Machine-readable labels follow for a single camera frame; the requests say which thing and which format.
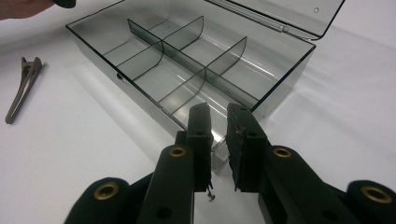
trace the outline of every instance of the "brass grommet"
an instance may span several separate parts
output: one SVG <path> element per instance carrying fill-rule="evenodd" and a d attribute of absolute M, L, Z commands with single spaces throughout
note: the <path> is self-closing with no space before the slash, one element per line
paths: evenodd
<path fill-rule="evenodd" d="M 107 200 L 119 192 L 119 185 L 115 182 L 107 182 L 95 190 L 93 197 L 97 200 Z"/>
<path fill-rule="evenodd" d="M 364 196 L 377 203 L 391 203 L 393 201 L 389 194 L 377 187 L 363 186 L 361 187 L 361 192 Z"/>
<path fill-rule="evenodd" d="M 186 149 L 182 147 L 174 147 L 169 151 L 169 155 L 171 155 L 172 157 L 182 157 L 186 155 L 186 153 Z"/>
<path fill-rule="evenodd" d="M 289 157 L 291 157 L 291 152 L 288 151 L 285 148 L 280 148 L 279 147 L 279 148 L 274 149 L 273 152 L 274 152 L 274 154 L 276 156 L 281 157 L 281 158 L 289 158 Z"/>

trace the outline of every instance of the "box divider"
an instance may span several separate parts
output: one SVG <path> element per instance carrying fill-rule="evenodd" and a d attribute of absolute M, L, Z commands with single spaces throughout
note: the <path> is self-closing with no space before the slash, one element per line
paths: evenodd
<path fill-rule="evenodd" d="M 201 69 L 194 76 L 164 96 L 159 104 L 170 114 L 175 113 L 184 104 L 191 100 L 205 84 L 205 69 Z"/>

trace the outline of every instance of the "black rubber grip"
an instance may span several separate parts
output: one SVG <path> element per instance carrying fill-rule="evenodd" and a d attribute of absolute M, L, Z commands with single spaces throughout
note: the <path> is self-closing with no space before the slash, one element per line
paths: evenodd
<path fill-rule="evenodd" d="M 53 0 L 59 7 L 72 8 L 76 6 L 76 0 Z"/>

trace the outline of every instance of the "plastic divider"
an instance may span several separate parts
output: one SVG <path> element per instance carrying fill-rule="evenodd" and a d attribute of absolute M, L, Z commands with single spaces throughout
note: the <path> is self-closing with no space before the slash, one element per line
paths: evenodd
<path fill-rule="evenodd" d="M 119 64 L 117 67 L 131 80 L 144 75 L 148 70 L 155 67 L 163 58 L 163 42 L 159 41 L 147 49 L 136 54 L 134 57 Z"/>
<path fill-rule="evenodd" d="M 201 90 L 204 84 L 205 69 L 203 68 L 193 77 L 186 80 L 182 85 L 163 97 L 159 103 L 169 113 L 173 114 L 192 99 Z"/>
<path fill-rule="evenodd" d="M 178 50 L 182 50 L 197 40 L 203 30 L 204 17 L 202 16 L 170 34 L 163 41 Z"/>
<path fill-rule="evenodd" d="M 229 70 L 242 57 L 248 41 L 247 37 L 244 37 L 231 48 L 224 51 L 208 66 L 204 66 L 182 52 L 184 48 L 200 37 L 204 29 L 204 17 L 199 17 L 198 19 L 186 24 L 165 37 L 163 40 L 131 20 L 128 20 L 128 24 L 134 35 L 142 38 L 144 41 L 152 45 L 147 50 L 144 50 L 141 55 L 139 53 L 139 57 L 133 57 L 129 63 L 122 65 L 124 70 L 128 71 L 129 74 L 133 72 L 136 74 L 144 74 L 152 66 L 155 66 L 159 61 L 158 57 L 154 57 L 154 49 L 163 52 L 166 56 L 196 74 L 161 99 L 160 104 L 166 108 L 168 112 L 173 113 L 178 108 L 186 104 L 190 98 L 197 93 L 196 91 L 200 90 L 198 87 L 202 87 L 205 81 L 231 96 L 239 104 L 248 108 L 252 108 L 259 101 L 252 95 L 235 86 L 232 82 L 221 77 L 223 73 Z M 152 58 L 155 58 L 156 63 L 148 63 Z"/>
<path fill-rule="evenodd" d="M 245 51 L 248 38 L 245 37 L 221 54 L 207 66 L 206 81 L 230 95 L 239 104 L 248 108 L 253 107 L 259 100 L 235 86 L 232 82 L 221 77 L 228 69 L 236 64 Z"/>

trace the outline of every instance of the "hand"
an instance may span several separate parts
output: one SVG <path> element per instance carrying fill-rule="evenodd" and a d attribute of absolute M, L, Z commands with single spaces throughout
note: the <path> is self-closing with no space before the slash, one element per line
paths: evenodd
<path fill-rule="evenodd" d="M 0 20 L 32 17 L 53 6 L 53 0 L 0 0 Z"/>

